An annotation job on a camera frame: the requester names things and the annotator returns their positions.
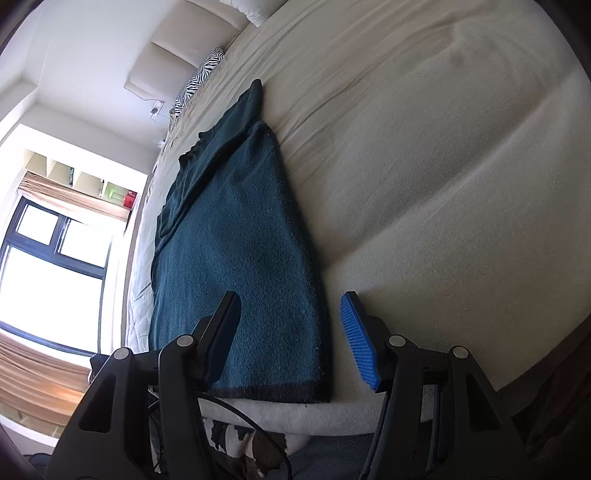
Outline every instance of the pillow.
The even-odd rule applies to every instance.
[[[217,47],[213,52],[211,52],[207,58],[203,61],[199,70],[193,77],[187,82],[185,88],[181,90],[181,92],[177,95],[177,99],[174,103],[174,108],[170,112],[171,115],[174,113],[175,117],[178,117],[185,105],[189,102],[191,97],[199,90],[201,84],[205,81],[208,75],[212,72],[212,70],[218,66],[218,64],[222,61],[223,58],[223,50],[221,47]]]
[[[269,20],[287,0],[220,0],[220,2],[245,14],[247,19],[258,28],[265,20]]]

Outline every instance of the white pillow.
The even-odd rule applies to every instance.
[[[279,10],[287,0],[220,0],[246,15],[257,28]]]

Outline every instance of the beige bed sheet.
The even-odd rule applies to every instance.
[[[421,347],[466,346],[497,388],[591,312],[591,85],[541,8],[289,0],[239,35],[169,136],[132,270],[135,350],[147,349],[156,217],[177,159],[256,78],[320,254],[335,360],[330,404],[232,401],[263,428],[375,428],[381,397],[339,320],[346,290]]]

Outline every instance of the zebra print pillow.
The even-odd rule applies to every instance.
[[[191,97],[197,92],[212,70],[222,61],[222,58],[223,50],[221,47],[218,47],[203,61],[197,73],[193,75],[193,78],[187,82],[185,88],[177,95],[173,108],[175,117],[178,117],[181,114],[184,106],[187,105]]]

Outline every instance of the silver screw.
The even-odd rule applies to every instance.
[[[466,350],[464,347],[462,346],[457,346],[453,349],[453,354],[457,357],[457,358],[468,358],[468,350]]]
[[[177,345],[178,346],[189,346],[193,343],[193,337],[190,335],[183,335],[182,337],[177,338]]]
[[[388,342],[392,346],[404,346],[406,345],[406,338],[401,335],[392,335]]]
[[[113,353],[113,356],[116,360],[123,360],[129,356],[129,350],[127,350],[127,348],[118,348],[115,350],[115,353]]]

